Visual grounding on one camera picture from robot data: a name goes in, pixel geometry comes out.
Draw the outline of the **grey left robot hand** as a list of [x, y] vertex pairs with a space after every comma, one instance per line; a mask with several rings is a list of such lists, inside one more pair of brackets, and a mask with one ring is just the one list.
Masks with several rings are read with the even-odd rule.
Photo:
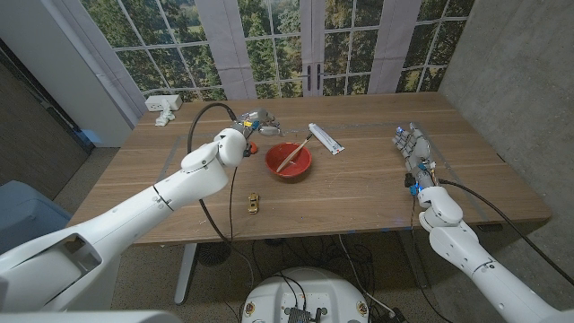
[[263, 108], [242, 114], [235, 121], [235, 125], [246, 138], [254, 133], [263, 136], [278, 136], [283, 134], [279, 121], [272, 113]]

